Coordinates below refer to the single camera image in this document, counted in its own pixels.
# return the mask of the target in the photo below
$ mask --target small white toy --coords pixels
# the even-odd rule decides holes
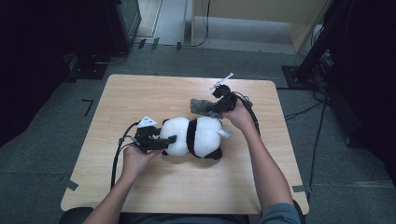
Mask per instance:
[[[222,157],[221,137],[231,134],[222,130],[221,122],[210,117],[194,120],[186,118],[167,119],[163,122],[160,138],[176,135],[175,143],[170,144],[163,155],[183,156],[191,153],[198,158],[218,160]]]

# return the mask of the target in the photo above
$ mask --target person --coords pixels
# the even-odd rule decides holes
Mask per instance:
[[[248,110],[238,100],[235,109],[223,113],[222,116],[229,119],[233,126],[241,130],[247,140],[254,182],[263,211],[261,223],[300,223],[297,210],[293,206],[288,182],[266,149]],[[120,218],[121,208],[132,185],[149,165],[149,162],[160,153],[161,151],[157,150],[144,154],[135,146],[129,146],[124,149],[120,179],[85,219],[84,223],[117,223]],[[140,216],[138,219],[141,221],[138,223],[244,223],[238,217],[232,219],[227,216],[205,215],[156,216],[150,214],[149,216]]]

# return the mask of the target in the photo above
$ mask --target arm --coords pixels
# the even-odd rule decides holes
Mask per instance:
[[[253,119],[242,102],[238,100],[235,110],[223,113],[223,117],[240,129],[247,139],[254,182],[262,211],[276,203],[293,205],[289,184],[262,142]]]
[[[84,223],[117,223],[125,199],[137,177],[149,165],[149,162],[160,154],[160,150],[144,154],[135,146],[123,151],[123,166],[120,179],[107,196],[99,203]]]

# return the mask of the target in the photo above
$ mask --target blue sleeve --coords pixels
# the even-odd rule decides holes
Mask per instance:
[[[299,224],[296,208],[288,203],[274,204],[265,211],[260,224]]]

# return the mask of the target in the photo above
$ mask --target forearm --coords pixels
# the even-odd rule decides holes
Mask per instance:
[[[254,126],[242,130],[247,139],[254,181],[262,211],[276,203],[293,204],[289,184]]]
[[[134,184],[136,177],[120,178],[114,188],[84,221],[86,223],[117,223],[126,197]]]

